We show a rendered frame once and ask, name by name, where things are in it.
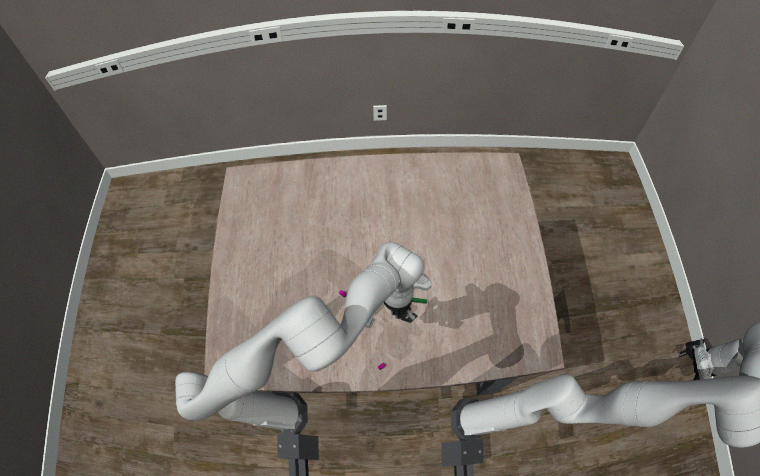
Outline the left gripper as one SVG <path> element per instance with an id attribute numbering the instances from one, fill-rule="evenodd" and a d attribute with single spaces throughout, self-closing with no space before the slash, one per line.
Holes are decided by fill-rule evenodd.
<path id="1" fill-rule="evenodd" d="M 412 298 L 412 300 L 413 300 L 413 298 Z M 395 318 L 396 318 L 396 319 L 400 319 L 400 318 L 401 318 L 401 320 L 403 320 L 403 321 L 406 321 L 406 322 L 410 322 L 410 323 L 411 323 L 412 321 L 414 321 L 414 320 L 415 320 L 415 319 L 418 317 L 418 316 L 417 316 L 417 314 L 415 314 L 415 313 L 411 312 L 411 307 L 410 307 L 410 305 L 411 305 L 411 303 L 412 303 L 412 300 L 411 300 L 411 302 L 410 302 L 408 305 L 406 305 L 405 307 L 402 307 L 402 308 L 394 308 L 394 307 L 391 307 L 391 306 L 389 306 L 389 305 L 388 305 L 386 302 L 384 302 L 384 305 L 385 305 L 385 306 L 386 306 L 388 309 L 390 309 L 390 311 L 392 310 L 392 311 L 391 311 L 391 314 L 392 314 L 392 315 L 394 315 L 394 313 L 395 313 Z M 395 311 L 395 312 L 394 312 L 394 311 Z M 400 312 L 400 311 L 401 311 L 401 312 Z M 407 314 L 407 317 L 406 317 L 406 314 Z M 405 317 L 406 317 L 406 318 L 405 318 Z"/>

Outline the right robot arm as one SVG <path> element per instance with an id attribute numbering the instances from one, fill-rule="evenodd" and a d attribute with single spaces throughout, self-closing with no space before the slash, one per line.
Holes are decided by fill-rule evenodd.
<path id="1" fill-rule="evenodd" d="M 460 416 L 464 435 L 531 425 L 540 419 L 542 409 L 565 424 L 654 427 L 689 406 L 712 404 L 717 432 L 725 444 L 738 448 L 759 444 L 760 322 L 743 339 L 708 352 L 699 346 L 694 353 L 701 380 L 632 381 L 606 395 L 591 395 L 572 375 L 563 374 L 522 391 L 467 404 Z M 712 373 L 739 368 L 739 376 L 711 378 Z"/>

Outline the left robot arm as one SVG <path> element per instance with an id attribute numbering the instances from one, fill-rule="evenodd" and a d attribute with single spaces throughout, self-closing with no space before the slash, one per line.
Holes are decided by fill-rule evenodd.
<path id="1" fill-rule="evenodd" d="M 280 341 L 308 371 L 330 366 L 347 352 L 381 304 L 402 308 L 411 302 L 414 289 L 431 288 L 432 282 L 423 274 L 424 267 L 419 255 L 395 242 L 384 243 L 371 265 L 350 284 L 341 324 L 319 297 L 303 298 L 222 355 L 209 376 L 196 372 L 178 374 L 175 384 L 179 414 L 188 420 L 203 420 L 219 411 L 226 420 L 295 429 L 295 401 L 257 391 L 271 375 Z"/>

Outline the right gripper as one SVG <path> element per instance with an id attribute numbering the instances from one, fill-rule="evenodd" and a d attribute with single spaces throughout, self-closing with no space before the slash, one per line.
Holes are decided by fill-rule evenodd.
<path id="1" fill-rule="evenodd" d="M 695 375 L 695 377 L 694 377 L 693 380 L 699 380 L 700 379 L 699 378 L 699 374 L 698 374 L 697 365 L 696 365 L 695 354 L 694 354 L 694 350 L 695 349 L 693 348 L 693 346 L 694 345 L 695 345 L 695 347 L 703 346 L 704 342 L 705 342 L 704 339 L 697 340 L 697 341 L 687 342 L 685 344 L 686 345 L 686 350 L 681 351 L 680 354 L 679 354 L 679 357 L 685 356 L 685 355 L 688 354 L 689 357 L 693 360 L 694 373 L 696 373 L 696 375 Z"/>

